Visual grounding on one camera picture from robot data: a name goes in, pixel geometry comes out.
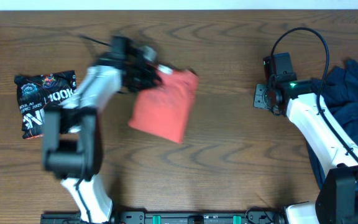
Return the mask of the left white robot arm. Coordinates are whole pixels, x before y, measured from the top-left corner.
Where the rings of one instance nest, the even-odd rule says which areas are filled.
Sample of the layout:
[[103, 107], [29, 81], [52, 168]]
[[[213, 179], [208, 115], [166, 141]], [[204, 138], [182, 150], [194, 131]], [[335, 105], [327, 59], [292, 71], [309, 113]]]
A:
[[114, 202], [99, 174], [103, 142], [99, 116], [122, 87], [132, 91], [153, 88], [161, 79], [155, 60], [140, 56], [133, 62], [99, 58], [86, 71], [78, 91], [58, 106], [45, 110], [42, 162], [76, 202], [78, 223], [114, 223]]

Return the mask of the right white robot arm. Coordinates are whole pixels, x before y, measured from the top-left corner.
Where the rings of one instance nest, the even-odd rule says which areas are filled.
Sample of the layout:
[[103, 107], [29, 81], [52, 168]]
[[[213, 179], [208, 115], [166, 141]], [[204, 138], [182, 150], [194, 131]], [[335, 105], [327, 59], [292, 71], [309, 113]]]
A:
[[275, 223], [358, 223], [358, 145], [311, 91], [311, 82], [258, 84], [254, 107], [286, 116], [304, 135], [325, 175], [314, 202], [285, 207]]

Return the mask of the orange soccer t-shirt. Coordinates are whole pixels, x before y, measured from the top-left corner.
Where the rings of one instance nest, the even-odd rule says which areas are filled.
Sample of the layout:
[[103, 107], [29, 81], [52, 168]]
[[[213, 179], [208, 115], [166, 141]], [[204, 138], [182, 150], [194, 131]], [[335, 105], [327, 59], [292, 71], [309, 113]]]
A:
[[156, 72], [162, 79], [161, 85], [138, 94], [128, 125], [181, 144], [199, 78], [191, 70], [175, 70], [165, 65], [158, 65]]

